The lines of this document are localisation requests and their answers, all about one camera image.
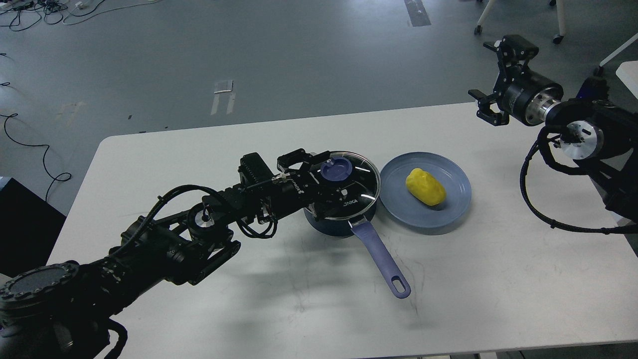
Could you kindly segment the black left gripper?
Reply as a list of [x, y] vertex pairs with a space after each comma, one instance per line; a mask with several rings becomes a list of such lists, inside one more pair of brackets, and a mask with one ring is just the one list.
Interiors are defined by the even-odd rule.
[[308, 153], [299, 148], [277, 159], [280, 175], [269, 181], [269, 206], [273, 218], [280, 220], [309, 207], [309, 214], [318, 220], [346, 220], [372, 209], [377, 200], [377, 184], [353, 182], [332, 188], [329, 197], [322, 197], [321, 184], [315, 175], [331, 152]]

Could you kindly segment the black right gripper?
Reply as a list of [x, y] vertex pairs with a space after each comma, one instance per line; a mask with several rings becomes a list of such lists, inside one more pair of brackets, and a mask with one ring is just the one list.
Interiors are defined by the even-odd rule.
[[[482, 45], [496, 54], [499, 75], [496, 91], [490, 95], [469, 89], [468, 94], [476, 100], [476, 116], [495, 127], [508, 125], [510, 116], [526, 126], [544, 123], [545, 112], [562, 100], [564, 89], [554, 80], [529, 70], [529, 61], [539, 53], [538, 46], [517, 34]], [[500, 112], [493, 111], [493, 104]]]

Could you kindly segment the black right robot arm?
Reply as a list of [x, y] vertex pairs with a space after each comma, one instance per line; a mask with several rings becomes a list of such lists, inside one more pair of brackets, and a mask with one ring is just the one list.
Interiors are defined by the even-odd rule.
[[[637, 232], [637, 114], [609, 100], [605, 79], [586, 79], [574, 98], [565, 100], [554, 80], [529, 68], [539, 49], [516, 34], [483, 46], [494, 52], [498, 75], [492, 92], [470, 89], [476, 115], [492, 126], [508, 125], [515, 118], [528, 127], [540, 126], [519, 175], [526, 206], [551, 228], [577, 233], [636, 234]], [[528, 168], [539, 153], [552, 170], [573, 177], [589, 177], [604, 191], [605, 209], [630, 221], [613, 228], [587, 228], [558, 222], [538, 211], [529, 200]]]

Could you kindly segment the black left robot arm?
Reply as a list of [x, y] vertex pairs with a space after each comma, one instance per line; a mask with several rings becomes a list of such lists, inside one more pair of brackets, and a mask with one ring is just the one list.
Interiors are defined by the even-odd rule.
[[240, 182], [217, 191], [194, 184], [159, 196], [148, 216], [121, 234], [121, 245], [93, 263], [34, 268], [1, 287], [3, 359], [120, 357], [128, 332], [113, 316], [161, 281], [196, 285], [248, 238], [269, 239], [282, 218], [306, 209], [319, 220], [359, 218], [380, 193], [380, 172], [353, 152], [278, 157], [278, 174], [258, 153], [238, 166]]

